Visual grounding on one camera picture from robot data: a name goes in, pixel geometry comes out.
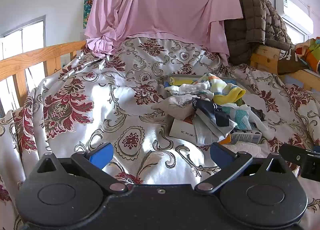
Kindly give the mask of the grey face mask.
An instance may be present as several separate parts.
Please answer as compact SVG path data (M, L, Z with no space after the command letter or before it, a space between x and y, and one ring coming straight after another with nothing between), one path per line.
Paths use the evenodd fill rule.
M206 116L199 108L195 116L192 117L193 126L196 134L197 146L211 145L225 140L231 131L238 125L236 122L228 119L229 125L219 127L214 121Z

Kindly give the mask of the dark blue patterned cloth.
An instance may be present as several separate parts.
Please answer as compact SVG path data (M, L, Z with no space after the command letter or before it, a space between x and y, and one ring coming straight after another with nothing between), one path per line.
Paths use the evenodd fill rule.
M229 126L229 116L216 103L199 98L193 98L192 103L194 110L201 110L218 127Z

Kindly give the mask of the striped yellow sock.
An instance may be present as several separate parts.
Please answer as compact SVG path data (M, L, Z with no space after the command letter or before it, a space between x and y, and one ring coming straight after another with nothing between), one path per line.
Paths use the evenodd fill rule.
M218 105L235 103L246 94L245 89L233 83L227 83L211 73L205 73L197 83L209 85L208 90L213 93L213 101Z

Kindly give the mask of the beige drawstring pouch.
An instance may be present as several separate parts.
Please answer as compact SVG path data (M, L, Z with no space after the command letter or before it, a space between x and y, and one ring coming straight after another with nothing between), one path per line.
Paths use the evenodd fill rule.
M194 113L193 101L199 99L196 95L173 95L162 100L159 103L153 104L153 110L162 110L164 113L178 120L184 120Z

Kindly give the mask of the white small sock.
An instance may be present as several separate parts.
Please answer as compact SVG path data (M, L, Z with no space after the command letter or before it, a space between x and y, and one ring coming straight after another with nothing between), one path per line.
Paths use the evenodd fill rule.
M182 84L181 86L169 86L165 90L171 95L185 95L185 94L198 94L210 89L209 81L200 82L197 84Z

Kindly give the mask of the cartoon printed tray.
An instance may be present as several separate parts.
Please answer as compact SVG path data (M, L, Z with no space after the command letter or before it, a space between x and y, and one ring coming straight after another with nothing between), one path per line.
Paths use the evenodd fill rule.
M191 76L191 75L175 75L175 76L171 76L168 79L168 82L165 83L165 88L169 87L169 86L181 86L182 84L197 84L197 80L201 78L197 75L195 76ZM226 78L221 78L223 81L227 82L227 83L233 83L236 85L236 81L231 80L231 82L228 82L229 79ZM211 91L203 91L200 93L211 93L213 95L213 93Z

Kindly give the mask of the blue white carton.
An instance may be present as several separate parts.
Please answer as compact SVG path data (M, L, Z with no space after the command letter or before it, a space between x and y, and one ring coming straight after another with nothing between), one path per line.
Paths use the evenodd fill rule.
M260 131L233 130L231 132L231 144L236 144L237 142L259 144L262 136Z

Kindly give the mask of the white flat box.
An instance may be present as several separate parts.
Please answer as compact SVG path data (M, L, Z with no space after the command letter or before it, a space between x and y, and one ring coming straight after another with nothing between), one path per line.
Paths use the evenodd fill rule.
M196 144L196 134L192 119L190 117L184 120L174 119L169 136Z

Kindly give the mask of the floral satin bedspread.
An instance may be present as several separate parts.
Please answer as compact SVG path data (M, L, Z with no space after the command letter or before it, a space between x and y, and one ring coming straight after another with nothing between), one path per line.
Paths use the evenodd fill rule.
M69 157L103 142L114 156L105 171L129 187L198 184L219 171L208 146L169 136L172 117L153 106L167 97L174 74L235 78L247 89L244 102L261 110L271 135L264 155L290 144L319 144L319 96L248 65L226 67L221 56L170 39L131 38L102 59L82 52L42 80L22 108L1 119L1 229L18 229L16 194L40 157Z

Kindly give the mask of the brown printed cloth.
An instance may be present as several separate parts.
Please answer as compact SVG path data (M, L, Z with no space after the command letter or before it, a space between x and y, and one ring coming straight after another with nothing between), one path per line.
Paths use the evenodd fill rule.
M277 63L278 75L295 73L299 70L308 69L306 65L296 54L293 49L282 52Z

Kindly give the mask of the colourful patchwork cloth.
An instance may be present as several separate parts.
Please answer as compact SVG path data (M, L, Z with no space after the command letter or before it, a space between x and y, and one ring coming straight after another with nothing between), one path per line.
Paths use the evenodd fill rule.
M296 44L295 53L306 62L312 71L319 73L320 38L311 38L304 43Z

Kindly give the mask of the window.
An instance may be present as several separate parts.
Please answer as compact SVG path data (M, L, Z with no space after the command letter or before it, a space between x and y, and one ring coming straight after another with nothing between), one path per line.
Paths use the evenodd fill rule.
M26 22L1 36L1 60L41 49L46 45L46 17L41 16ZM44 79L43 64L33 65L25 70L27 90L31 91ZM19 108L13 77L1 81L1 117L9 110Z

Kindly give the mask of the brown quilted jacket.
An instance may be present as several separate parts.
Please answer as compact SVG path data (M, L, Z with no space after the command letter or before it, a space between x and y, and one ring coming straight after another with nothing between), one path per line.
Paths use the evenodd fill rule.
M287 51L291 39L285 22L269 0L239 0L243 18L224 21L229 63L247 64L251 55L265 45Z

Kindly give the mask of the white air conditioner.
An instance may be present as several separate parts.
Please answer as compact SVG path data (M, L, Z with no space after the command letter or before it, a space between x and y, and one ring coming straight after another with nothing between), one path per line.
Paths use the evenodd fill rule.
M313 20L290 0L275 0L277 13L287 22L300 29L306 35L314 31Z

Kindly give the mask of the teal wall picture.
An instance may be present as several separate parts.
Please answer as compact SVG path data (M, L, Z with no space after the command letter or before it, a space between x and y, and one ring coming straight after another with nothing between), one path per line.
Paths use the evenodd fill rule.
M87 26L92 5L93 5L93 0L84 0L84 10L83 10L83 28L84 29Z

